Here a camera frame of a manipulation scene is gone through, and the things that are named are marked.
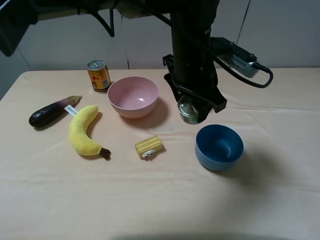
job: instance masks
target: bowl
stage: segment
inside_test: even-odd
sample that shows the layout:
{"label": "bowl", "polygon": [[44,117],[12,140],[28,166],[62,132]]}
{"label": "bowl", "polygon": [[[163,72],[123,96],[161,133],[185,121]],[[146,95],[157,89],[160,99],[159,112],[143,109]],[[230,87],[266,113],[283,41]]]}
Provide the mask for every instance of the bowl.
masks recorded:
{"label": "bowl", "polygon": [[195,139],[195,155],[207,169],[224,171],[233,167],[244,152],[241,137],[223,125],[203,127]]}
{"label": "bowl", "polygon": [[130,76],[113,83],[107,95],[118,114],[125,118],[138,119],[154,109],[159,90],[150,79]]}

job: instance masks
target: can lid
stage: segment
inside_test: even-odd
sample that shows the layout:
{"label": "can lid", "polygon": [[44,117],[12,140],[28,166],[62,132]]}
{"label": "can lid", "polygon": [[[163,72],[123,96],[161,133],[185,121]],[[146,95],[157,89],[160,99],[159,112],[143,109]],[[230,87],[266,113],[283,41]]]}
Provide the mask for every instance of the can lid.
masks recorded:
{"label": "can lid", "polygon": [[194,117],[196,116],[196,112],[192,107],[191,99],[187,96],[183,96],[178,101],[178,109],[180,113],[185,116]]}
{"label": "can lid", "polygon": [[105,62],[102,60],[94,60],[88,63],[86,66],[89,70],[100,70],[106,66]]}

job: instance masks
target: eggplant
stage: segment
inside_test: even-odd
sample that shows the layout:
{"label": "eggplant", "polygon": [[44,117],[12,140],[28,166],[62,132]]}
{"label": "eggplant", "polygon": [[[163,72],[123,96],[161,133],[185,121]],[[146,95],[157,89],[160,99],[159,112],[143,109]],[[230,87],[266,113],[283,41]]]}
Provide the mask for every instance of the eggplant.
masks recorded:
{"label": "eggplant", "polygon": [[66,106],[74,106],[81,98],[82,96],[69,96],[45,106],[31,115],[29,118],[29,124],[35,128],[43,127],[59,117],[61,114],[65,113]]}

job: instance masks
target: banana stem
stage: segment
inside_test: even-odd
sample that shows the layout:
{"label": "banana stem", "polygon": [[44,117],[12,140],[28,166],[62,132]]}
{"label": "banana stem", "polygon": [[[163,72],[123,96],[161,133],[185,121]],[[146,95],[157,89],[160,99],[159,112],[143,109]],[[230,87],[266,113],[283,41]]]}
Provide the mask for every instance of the banana stem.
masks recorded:
{"label": "banana stem", "polygon": [[111,152],[106,149],[106,148],[101,148],[100,153],[102,157],[104,157],[105,160],[109,161],[110,160],[110,154]]}

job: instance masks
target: pink bowl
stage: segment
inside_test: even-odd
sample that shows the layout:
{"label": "pink bowl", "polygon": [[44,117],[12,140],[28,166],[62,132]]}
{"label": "pink bowl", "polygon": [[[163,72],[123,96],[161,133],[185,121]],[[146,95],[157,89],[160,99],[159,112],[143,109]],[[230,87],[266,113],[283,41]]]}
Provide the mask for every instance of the pink bowl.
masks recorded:
{"label": "pink bowl", "polygon": [[114,110],[129,119],[149,114],[156,106],[158,95],[156,84],[141,76],[120,79],[108,89],[108,98]]}

